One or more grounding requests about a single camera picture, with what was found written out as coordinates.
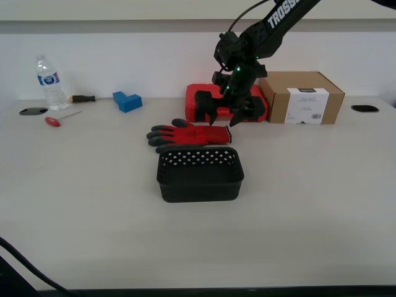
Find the white wall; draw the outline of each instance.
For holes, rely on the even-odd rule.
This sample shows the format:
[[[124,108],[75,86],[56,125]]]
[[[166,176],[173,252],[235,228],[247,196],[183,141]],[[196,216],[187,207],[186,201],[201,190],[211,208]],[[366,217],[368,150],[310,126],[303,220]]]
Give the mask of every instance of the white wall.
[[[121,90],[143,97],[183,97],[188,84],[209,83],[219,69],[213,51],[225,25],[197,32],[199,26],[206,30],[204,24],[191,28],[177,23],[171,30],[164,29],[167,24],[150,30],[147,24],[137,29],[129,24],[135,26],[129,30],[125,23],[111,32],[101,30],[103,24],[99,31],[66,24],[53,32],[42,24],[40,33],[30,30],[35,25],[29,23],[17,29],[0,23],[0,107],[9,100],[42,98],[35,77],[37,53],[57,66],[66,95],[110,97]],[[285,37],[274,57],[262,62],[273,71],[321,71],[347,95],[395,101],[395,22],[363,26],[374,28],[367,32],[355,30],[362,28],[356,24],[346,24],[350,32],[341,31],[337,24],[327,24],[325,30],[322,23],[303,24]],[[178,28],[185,32],[176,32]]]
[[[257,0],[1,0],[0,20],[186,20],[237,17]],[[273,1],[246,17],[261,19]],[[308,19],[395,19],[396,12],[370,0],[321,1]]]

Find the red glove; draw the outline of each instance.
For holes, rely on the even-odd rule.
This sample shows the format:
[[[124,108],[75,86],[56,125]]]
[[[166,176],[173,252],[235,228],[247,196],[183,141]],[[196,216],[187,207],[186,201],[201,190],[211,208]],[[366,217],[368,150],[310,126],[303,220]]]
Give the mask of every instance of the red glove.
[[[232,135],[228,127],[195,126],[184,119],[174,119],[174,126],[155,126],[147,134],[148,144],[157,147],[157,153],[177,146],[230,144]]]

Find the white label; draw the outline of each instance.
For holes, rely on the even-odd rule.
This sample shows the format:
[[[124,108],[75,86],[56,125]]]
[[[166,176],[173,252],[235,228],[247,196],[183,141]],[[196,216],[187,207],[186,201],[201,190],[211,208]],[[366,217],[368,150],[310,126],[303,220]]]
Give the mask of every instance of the white label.
[[[321,124],[329,93],[324,88],[288,88],[285,124]]]

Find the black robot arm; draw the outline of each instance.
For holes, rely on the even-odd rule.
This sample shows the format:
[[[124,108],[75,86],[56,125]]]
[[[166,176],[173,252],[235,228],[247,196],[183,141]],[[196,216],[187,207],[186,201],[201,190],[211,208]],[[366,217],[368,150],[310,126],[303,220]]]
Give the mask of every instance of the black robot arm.
[[[210,92],[204,91],[195,96],[197,110],[210,116],[210,124],[217,118],[218,107],[227,107],[234,114],[230,126],[246,119],[257,120],[264,114],[261,99],[250,92],[257,78],[267,76],[265,66],[257,60],[271,57],[282,44],[283,36],[319,1],[275,0],[268,16],[247,28],[239,38],[230,30],[220,34],[214,56],[222,69],[214,73],[212,82],[220,87],[222,99],[213,99]],[[395,0],[373,1],[396,9]]]

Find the red screwdriver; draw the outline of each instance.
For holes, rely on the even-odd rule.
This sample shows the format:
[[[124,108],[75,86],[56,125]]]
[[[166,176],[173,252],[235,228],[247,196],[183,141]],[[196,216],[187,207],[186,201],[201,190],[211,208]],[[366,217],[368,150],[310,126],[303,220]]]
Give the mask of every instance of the red screwdriver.
[[[81,112],[82,112],[82,110],[76,111],[75,113],[68,114],[67,116],[63,116],[63,117],[61,117],[61,118],[59,118],[59,119],[55,119],[55,118],[51,118],[51,117],[47,116],[47,117],[45,118],[45,121],[47,122],[47,124],[49,124],[49,125],[51,125],[51,126],[60,127],[60,126],[61,126],[61,123],[59,122],[60,119],[67,118],[68,116],[73,116],[73,115],[75,115],[75,114],[77,114],[77,113],[81,113]]]

